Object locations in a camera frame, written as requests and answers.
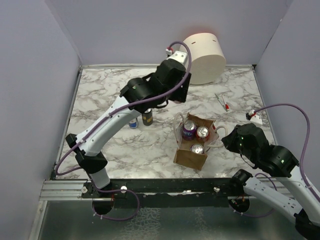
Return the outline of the brown canvas bag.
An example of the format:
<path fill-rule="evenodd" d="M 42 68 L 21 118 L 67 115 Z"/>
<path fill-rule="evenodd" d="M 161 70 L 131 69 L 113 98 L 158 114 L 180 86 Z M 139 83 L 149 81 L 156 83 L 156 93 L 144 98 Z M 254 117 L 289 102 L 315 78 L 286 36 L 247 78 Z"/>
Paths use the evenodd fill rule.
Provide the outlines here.
<path fill-rule="evenodd" d="M 173 162 L 200 171 L 209 150 L 224 146 L 218 141 L 218 130 L 224 130 L 224 136 L 228 134 L 226 126 L 216 126 L 215 123 L 213 119 L 178 112 L 173 119 L 173 133 L 177 144 Z"/>

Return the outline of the black and gold can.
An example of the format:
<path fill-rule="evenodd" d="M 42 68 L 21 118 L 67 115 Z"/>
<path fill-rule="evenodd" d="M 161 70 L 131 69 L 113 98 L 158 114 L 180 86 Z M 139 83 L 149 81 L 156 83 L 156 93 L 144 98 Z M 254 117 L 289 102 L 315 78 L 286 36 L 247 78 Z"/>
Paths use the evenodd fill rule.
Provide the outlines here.
<path fill-rule="evenodd" d="M 153 123 L 153 110 L 148 108 L 142 115 L 142 122 L 145 126 L 150 126 Z"/>

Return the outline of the blue and silver can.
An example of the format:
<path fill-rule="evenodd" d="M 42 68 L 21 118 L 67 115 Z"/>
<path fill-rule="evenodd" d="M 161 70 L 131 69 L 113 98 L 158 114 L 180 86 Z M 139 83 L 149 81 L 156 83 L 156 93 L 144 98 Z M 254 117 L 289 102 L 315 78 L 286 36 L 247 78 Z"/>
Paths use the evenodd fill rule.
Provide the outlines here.
<path fill-rule="evenodd" d="M 138 123 L 138 119 L 137 118 L 134 118 L 133 120 L 131 120 L 129 123 L 128 123 L 129 127 L 131 129 L 136 129 L 138 128 L 139 126 L 139 123 Z"/>

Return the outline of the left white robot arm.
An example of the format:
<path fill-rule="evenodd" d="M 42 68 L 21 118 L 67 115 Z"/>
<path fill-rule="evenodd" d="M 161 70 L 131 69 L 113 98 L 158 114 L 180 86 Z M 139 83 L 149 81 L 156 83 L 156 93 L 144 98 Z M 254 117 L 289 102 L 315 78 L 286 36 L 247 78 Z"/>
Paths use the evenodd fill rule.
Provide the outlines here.
<path fill-rule="evenodd" d="M 185 102 L 191 78 L 190 66 L 167 58 L 156 71 L 132 78 L 121 89 L 110 108 L 93 125 L 80 134 L 68 134 L 67 144 L 75 152 L 78 165 L 94 182 L 97 196 L 106 197 L 111 190 L 107 174 L 108 161 L 102 154 L 105 144 L 126 124 L 148 109 L 161 108 L 168 101 Z"/>

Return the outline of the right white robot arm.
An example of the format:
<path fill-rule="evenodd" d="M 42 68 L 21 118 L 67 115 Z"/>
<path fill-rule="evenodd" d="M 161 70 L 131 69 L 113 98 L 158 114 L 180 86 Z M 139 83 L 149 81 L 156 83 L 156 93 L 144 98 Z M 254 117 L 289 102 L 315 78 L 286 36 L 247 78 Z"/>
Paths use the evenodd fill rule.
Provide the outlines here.
<path fill-rule="evenodd" d="M 269 144 L 263 130 L 253 123 L 236 125 L 221 141 L 227 150 L 246 157 L 255 169 L 277 179 L 292 197 L 272 189 L 243 169 L 231 178 L 230 191 L 236 196 L 245 193 L 258 198 L 294 223 L 305 239 L 318 240 L 320 202 L 305 183 L 296 157 L 283 146 Z"/>

